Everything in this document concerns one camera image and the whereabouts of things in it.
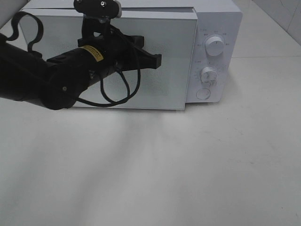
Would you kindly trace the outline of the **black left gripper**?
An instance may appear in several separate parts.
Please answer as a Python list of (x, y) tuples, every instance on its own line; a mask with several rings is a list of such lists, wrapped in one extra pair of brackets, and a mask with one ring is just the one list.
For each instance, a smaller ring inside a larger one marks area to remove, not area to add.
[(145, 50), (144, 37), (139, 35), (90, 36), (78, 40), (77, 78), (105, 78), (114, 72), (158, 69), (162, 55)]

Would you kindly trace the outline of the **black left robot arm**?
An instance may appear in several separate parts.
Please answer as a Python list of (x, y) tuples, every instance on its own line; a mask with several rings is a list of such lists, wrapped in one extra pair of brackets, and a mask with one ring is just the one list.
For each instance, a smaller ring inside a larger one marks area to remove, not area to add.
[(143, 49), (142, 36), (113, 33), (108, 40), (102, 36), (80, 39), (79, 47), (44, 60), (39, 52), (22, 50), (0, 37), (0, 96), (19, 102), (61, 110), (76, 102), (96, 107), (112, 107), (126, 103), (138, 89), (127, 89), (126, 95), (114, 101), (101, 90), (105, 103), (81, 98), (81, 94), (106, 77), (126, 71), (157, 69), (162, 56)]

